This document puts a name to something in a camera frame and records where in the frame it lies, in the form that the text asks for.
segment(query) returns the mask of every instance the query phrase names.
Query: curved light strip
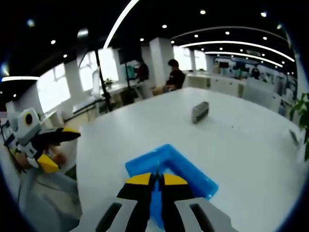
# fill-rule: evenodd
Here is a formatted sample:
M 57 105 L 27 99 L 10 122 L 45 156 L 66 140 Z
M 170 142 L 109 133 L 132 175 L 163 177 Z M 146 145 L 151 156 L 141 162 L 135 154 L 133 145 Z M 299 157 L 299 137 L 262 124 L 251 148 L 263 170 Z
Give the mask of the curved light strip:
M 277 34 L 275 34 L 273 32 L 270 32 L 270 31 L 267 31 L 267 30 L 258 29 L 258 28 L 250 28 L 250 27 L 242 27 L 242 26 L 221 26 L 221 27 L 213 27 L 213 28 L 203 28 L 203 29 L 189 31 L 189 32 L 183 33 L 181 35 L 176 35 L 176 36 L 174 36 L 171 39 L 176 39 L 178 37 L 181 37 L 181 36 L 184 36 L 184 35 L 188 35 L 188 34 L 191 34 L 191 33 L 197 33 L 197 32 L 208 31 L 208 30 L 217 30 L 217 29 L 248 29 L 248 30 L 257 30 L 257 31 L 261 31 L 261 32 L 264 32 L 264 33 L 276 36 L 276 37 L 278 37 L 280 39 L 283 39 L 283 40 L 288 42 L 287 39 L 285 39 L 284 37 L 281 37 L 281 36 L 279 36 L 279 35 L 277 35 Z
M 124 20 L 124 18 L 126 17 L 126 15 L 130 12 L 130 10 L 132 10 L 132 8 L 136 5 L 136 3 L 138 3 L 139 0 L 131 0 L 129 2 L 129 4 L 125 7 L 125 9 L 121 12 L 121 14 L 119 15 L 119 17 L 117 18 L 114 26 L 112 27 L 112 30 L 110 32 L 110 34 L 108 35 L 105 44 L 103 46 L 103 49 L 106 49 L 108 47 L 108 45 L 110 44 L 112 37 L 114 36 L 114 34 L 116 33 L 118 27 L 120 26 L 120 24 L 122 23 L 122 21 Z
M 223 54 L 223 55 L 235 55 L 235 56 L 242 56 L 242 57 L 250 57 L 250 58 L 255 58 L 255 59 L 266 61 L 268 63 L 277 65 L 277 66 L 279 66 L 281 68 L 283 67 L 281 64 L 273 62 L 273 61 L 271 61 L 269 59 L 265 59 L 265 58 L 261 58 L 261 57 L 256 57 L 256 56 L 252 56 L 252 55 L 248 55 L 248 54 L 243 54 L 243 53 L 237 53 L 237 52 L 205 52 L 205 54 Z
M 39 78 L 37 76 L 7 76 L 2 78 L 1 82 L 4 81 L 20 81 L 20 80 L 38 80 Z
M 206 41 L 206 42 L 198 42 L 198 43 L 188 43 L 188 44 L 184 44 L 184 45 L 181 45 L 179 47 L 191 47 L 191 46 L 196 46 L 196 45 L 202 45 L 202 44 L 241 44 L 241 45 L 247 45 L 247 46 L 253 46 L 253 47 L 259 47 L 259 48 L 262 48 L 262 49 L 266 49 L 268 51 L 272 51 L 274 53 L 277 53 L 287 59 L 289 59 L 290 61 L 292 62 L 295 62 L 294 59 L 292 59 L 291 57 L 287 56 L 286 54 L 282 53 L 282 52 L 279 52 L 275 49 L 272 49 L 270 47 L 265 47 L 265 46 L 262 46 L 262 45 L 258 45 L 258 44 L 254 44 L 254 43 L 247 43 L 247 42 L 240 42 L 240 41 Z

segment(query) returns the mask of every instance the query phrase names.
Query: black ceiling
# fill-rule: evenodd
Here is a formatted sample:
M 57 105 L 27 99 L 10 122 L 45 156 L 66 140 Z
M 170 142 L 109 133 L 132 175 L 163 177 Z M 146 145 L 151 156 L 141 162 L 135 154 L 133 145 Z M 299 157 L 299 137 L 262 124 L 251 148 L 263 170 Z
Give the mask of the black ceiling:
M 1 41 L 0 61 L 8 64 L 10 75 L 40 75 L 58 63 L 75 58 L 77 32 L 82 28 L 88 28 L 89 39 L 92 42 L 96 42 L 97 46 L 103 46 L 116 19 L 128 3 L 129 0 L 118 0 L 117 3 L 106 0 L 104 3 L 83 2 L 76 6 L 34 6 L 30 3 L 24 3 L 24 6 L 18 8 L 11 6 L 9 13 L 2 15 L 5 19 L 2 20 L 5 22 L 2 34 L 6 36 Z M 212 27 L 242 26 L 252 29 L 206 30 L 179 36 L 173 40 L 176 45 L 218 40 L 249 42 L 273 48 L 293 57 L 293 50 L 286 41 L 284 29 L 277 29 L 280 21 L 292 30 L 301 27 L 299 22 L 294 26 L 293 18 L 305 14 L 298 12 L 299 8 L 298 11 L 293 9 L 293 6 L 282 4 L 277 8 L 277 5 L 263 4 L 261 1 L 250 2 L 248 7 L 247 1 L 208 3 L 204 0 L 140 0 L 125 17 L 111 46 L 121 47 L 124 43 L 139 42 L 140 38 L 144 38 L 142 43 L 146 44 L 156 37 L 170 39 L 186 32 Z M 206 14 L 201 15 L 200 10 L 205 10 Z M 263 11 L 268 12 L 267 17 L 261 17 L 260 13 Z M 34 27 L 27 26 L 28 19 L 34 21 Z M 162 28 L 163 24 L 167 25 L 166 29 Z M 269 31 L 283 39 L 253 28 Z M 225 35 L 225 31 L 229 31 L 230 35 Z M 51 40 L 56 40 L 56 43 L 51 45 Z M 240 49 L 245 51 L 249 48 L 264 53 L 264 58 L 272 61 L 285 61 L 286 72 L 295 70 L 295 63 L 264 49 L 237 44 L 209 44 L 191 48 L 218 51 L 220 47 L 228 52 L 239 52 Z M 68 54 L 68 57 L 63 58 L 63 54 Z

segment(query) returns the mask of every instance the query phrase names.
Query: blue container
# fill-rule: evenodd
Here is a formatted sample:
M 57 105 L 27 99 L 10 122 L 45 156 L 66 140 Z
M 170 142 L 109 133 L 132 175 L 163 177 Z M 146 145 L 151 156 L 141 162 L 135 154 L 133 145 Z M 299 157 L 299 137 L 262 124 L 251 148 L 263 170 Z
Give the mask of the blue container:
M 195 197 L 203 197 L 209 200 L 218 190 L 218 185 L 203 174 L 197 167 L 188 161 L 172 145 L 163 145 L 145 155 L 126 163 L 126 170 L 130 177 L 144 173 L 160 174 L 172 173 L 185 179 Z M 161 218 L 161 193 L 158 190 L 158 183 L 152 193 L 150 215 L 158 226 L 164 229 Z

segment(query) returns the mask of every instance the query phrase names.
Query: window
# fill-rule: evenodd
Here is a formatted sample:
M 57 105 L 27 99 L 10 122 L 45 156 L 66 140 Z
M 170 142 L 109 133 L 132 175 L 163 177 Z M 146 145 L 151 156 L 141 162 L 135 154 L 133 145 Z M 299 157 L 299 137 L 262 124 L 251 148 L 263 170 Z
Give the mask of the window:
M 112 53 L 112 49 L 106 50 L 100 49 L 98 51 L 98 58 L 100 60 L 101 71 L 103 79 L 112 79 L 114 82 L 118 81 L 118 73 L 116 62 Z M 98 68 L 95 51 L 88 52 L 83 59 L 79 75 L 82 83 L 83 91 L 87 91 L 93 88 L 92 73 Z
M 173 46 L 174 58 L 179 63 L 179 69 L 191 70 L 192 63 L 190 57 L 190 49 L 186 47 Z
M 44 73 L 37 82 L 38 94 L 44 113 L 70 98 L 64 64 Z
M 205 53 L 202 51 L 195 50 L 194 57 L 195 57 L 196 69 L 197 70 L 200 70 L 200 69 L 207 70 Z

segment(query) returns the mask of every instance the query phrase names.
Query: potted plant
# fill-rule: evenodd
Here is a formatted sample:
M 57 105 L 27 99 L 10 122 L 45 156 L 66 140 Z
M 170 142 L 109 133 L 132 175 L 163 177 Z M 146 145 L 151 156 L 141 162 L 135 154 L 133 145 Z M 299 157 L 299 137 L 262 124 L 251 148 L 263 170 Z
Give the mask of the potted plant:
M 107 87 L 111 87 L 112 86 L 112 79 L 110 78 L 107 78 L 105 81 L 104 81 L 104 84 L 107 86 Z
M 296 103 L 290 111 L 291 120 L 295 112 L 300 116 L 299 129 L 305 134 L 304 142 L 300 145 L 305 149 L 304 162 L 306 162 L 309 159 L 309 93 L 303 93 L 301 99 L 296 99 Z

